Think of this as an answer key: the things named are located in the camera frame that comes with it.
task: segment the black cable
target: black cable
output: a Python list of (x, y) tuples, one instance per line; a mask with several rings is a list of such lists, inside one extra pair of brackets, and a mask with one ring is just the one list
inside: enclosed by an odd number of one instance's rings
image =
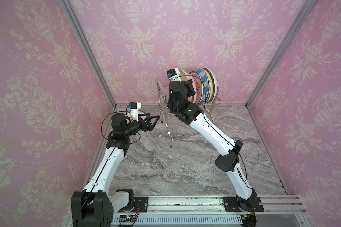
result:
[[(114, 152), (114, 150), (115, 150), (115, 148), (112, 150), (112, 152), (110, 153), (109, 157), (111, 157), (111, 155), (112, 155), (112, 153)], [(106, 159), (105, 164), (104, 164), (104, 166), (102, 167), (100, 174), (97, 176), (97, 179), (96, 179), (95, 183), (99, 180), (99, 177), (100, 177), (102, 171), (104, 170), (104, 167), (106, 166), (107, 161), (108, 161), (108, 160)], [(85, 206), (85, 204), (86, 204), (88, 198), (90, 197), (91, 192), (92, 192), (92, 190), (93, 190), (94, 188), (95, 188), (95, 185), (92, 187), (91, 191), (88, 193), (88, 196), (87, 196), (85, 202), (83, 203), (83, 205), (82, 205), (80, 211), (79, 211), (78, 214), (77, 214), (77, 217), (76, 217), (76, 219), (75, 219), (75, 221), (74, 221), (75, 223), (76, 223), (78, 216), (80, 215), (80, 213), (81, 213), (83, 207)]]
[(120, 113), (120, 112), (126, 112), (126, 111), (116, 111), (116, 112), (109, 113), (109, 114), (104, 118), (104, 120), (102, 121), (102, 123), (101, 123), (101, 135), (103, 136), (104, 139), (109, 140), (109, 139), (107, 139), (107, 138), (104, 136), (104, 134), (102, 133), (102, 125), (104, 124), (105, 119), (106, 119), (110, 114), (113, 114), (113, 113)]
[[(138, 110), (138, 111), (140, 111), (140, 112), (142, 112), (143, 114), (146, 114), (144, 111), (142, 111), (142, 110)], [(126, 108), (125, 108), (125, 112), (128, 112), (127, 111), (127, 106), (126, 106)], [(131, 112), (128, 112), (128, 113), (131, 113)], [(128, 117), (128, 115), (126, 114), (126, 116)], [(140, 117), (141, 118), (141, 117)]]
[(77, 224), (77, 218), (78, 218), (78, 216), (80, 215), (80, 213), (81, 213), (83, 207), (85, 206), (85, 204), (86, 204), (88, 198), (90, 197), (90, 194), (91, 194), (91, 193), (88, 194), (88, 196), (86, 197), (85, 202), (83, 203), (83, 205), (82, 205), (80, 211), (78, 212), (77, 217), (76, 217), (76, 219), (74, 220), (73, 226), (74, 226), (74, 225), (78, 226), (78, 224)]
[(138, 207), (138, 209), (137, 209), (135, 215), (133, 215), (133, 217), (130, 218), (130, 219), (128, 219), (128, 220), (122, 220), (122, 221), (119, 220), (119, 224), (120, 224), (120, 225), (122, 225), (121, 223), (129, 223), (129, 222), (132, 222), (131, 220), (134, 219), (134, 217), (135, 217), (135, 221), (133, 222), (133, 224), (132, 224), (130, 227), (132, 227), (132, 226), (135, 224), (135, 222), (138, 220), (138, 217), (139, 217), (139, 214), (140, 214), (140, 212), (139, 212), (139, 211), (140, 211), (139, 205), (136, 204), (136, 206)]
[(125, 107), (125, 116), (127, 116), (127, 106)]
[(140, 138), (141, 138), (141, 135), (140, 135), (140, 133), (138, 133), (138, 132), (137, 132), (137, 134), (139, 134), (139, 139), (138, 139), (137, 141), (133, 142), (133, 143), (136, 143), (136, 142), (138, 142), (138, 141), (140, 140)]
[(240, 170), (239, 170), (238, 168), (237, 168), (237, 172), (238, 172), (238, 174), (239, 174), (241, 180), (245, 183), (246, 187), (250, 188), (250, 187), (246, 184), (246, 180), (248, 179), (248, 172), (246, 171), (245, 163), (244, 163), (244, 160), (242, 159), (242, 156), (241, 156), (240, 153), (239, 153), (239, 155), (240, 155), (240, 157), (241, 157), (241, 161), (242, 161), (242, 164), (243, 164), (244, 169), (245, 169), (245, 180), (244, 180), (243, 177), (241, 176), (241, 172), (240, 172)]

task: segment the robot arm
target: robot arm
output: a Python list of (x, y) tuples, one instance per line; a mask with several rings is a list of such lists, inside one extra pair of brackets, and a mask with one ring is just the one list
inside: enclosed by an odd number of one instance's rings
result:
[(111, 225), (114, 213), (120, 209), (124, 211), (133, 209), (134, 193), (132, 190), (119, 189), (111, 197), (108, 196), (108, 192), (116, 169), (129, 148), (129, 137), (136, 135), (140, 130), (153, 130), (160, 118), (159, 116), (151, 117), (150, 114), (139, 114), (140, 107), (139, 102), (131, 102), (128, 106), (133, 121), (123, 113), (112, 116), (113, 130), (108, 136), (104, 157), (83, 191), (75, 192), (71, 198), (73, 226), (107, 227)]
[(169, 84), (169, 100), (167, 107), (179, 120), (199, 131), (213, 144), (219, 152), (216, 166), (226, 172), (235, 187), (238, 206), (244, 211), (251, 211), (256, 201), (256, 193), (245, 176), (239, 162), (239, 152), (242, 148), (240, 140), (233, 140), (217, 128), (202, 112), (200, 107), (187, 100), (194, 95), (192, 80), (176, 81)]

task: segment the stack of plates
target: stack of plates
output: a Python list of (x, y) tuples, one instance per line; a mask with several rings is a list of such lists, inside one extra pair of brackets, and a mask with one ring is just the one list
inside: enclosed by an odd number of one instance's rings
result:
[(212, 102), (217, 96), (218, 83), (215, 74), (208, 68), (198, 69), (187, 73), (179, 69), (178, 81), (192, 80), (193, 88), (196, 92), (194, 96), (188, 97), (188, 101), (196, 105)]

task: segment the plate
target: plate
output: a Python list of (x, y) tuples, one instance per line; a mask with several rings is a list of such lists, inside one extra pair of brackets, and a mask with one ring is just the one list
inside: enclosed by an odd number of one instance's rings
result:
[(203, 83), (202, 96), (201, 96), (200, 103), (198, 104), (198, 105), (202, 105), (203, 103), (205, 103), (206, 97), (209, 96), (208, 77), (207, 77), (206, 71), (203, 69), (198, 69), (196, 72), (200, 75), (201, 81)]
[(190, 75), (194, 76), (192, 77), (193, 81), (195, 82), (195, 86), (196, 86), (196, 99), (193, 101), (194, 104), (198, 105), (201, 101), (201, 94), (202, 94), (202, 84), (201, 84), (201, 80), (200, 80), (200, 75), (198, 75), (197, 72), (192, 71), (189, 73)]
[(208, 96), (206, 97), (206, 102), (210, 102), (211, 97), (214, 95), (214, 83), (212, 80), (211, 74), (209, 74), (208, 70), (203, 69), (206, 72), (207, 79), (208, 79), (208, 87), (209, 87), (209, 92)]
[(209, 98), (208, 102), (212, 102), (216, 96), (217, 96), (217, 90), (218, 90), (218, 82), (216, 79), (215, 74), (208, 68), (203, 68), (204, 70), (206, 70), (206, 72), (208, 72), (208, 74), (211, 76), (212, 79), (212, 89), (213, 89), (213, 93), (211, 94), (211, 97)]

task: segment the white robot arm segment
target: white robot arm segment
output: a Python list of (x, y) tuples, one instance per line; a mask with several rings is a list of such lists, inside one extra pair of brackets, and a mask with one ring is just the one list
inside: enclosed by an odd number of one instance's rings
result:
[[(196, 117), (196, 120), (191, 122), (190, 126), (199, 131), (208, 141), (210, 141), (221, 156), (229, 155), (229, 151), (232, 151), (235, 147), (235, 140), (225, 135), (208, 119), (207, 116), (204, 116), (203, 114), (199, 114)], [(247, 181), (244, 182), (241, 179), (239, 172), (242, 178), (245, 179), (240, 167), (240, 162), (237, 162), (234, 167), (234, 171), (227, 171), (226, 174), (234, 185), (236, 194), (243, 199), (248, 199), (251, 196), (252, 188)]]
[(124, 152), (119, 148), (109, 148), (105, 150), (104, 158), (97, 168), (92, 179), (84, 187), (87, 192), (96, 193), (102, 190), (106, 194), (109, 193), (110, 184), (120, 162), (124, 159)]

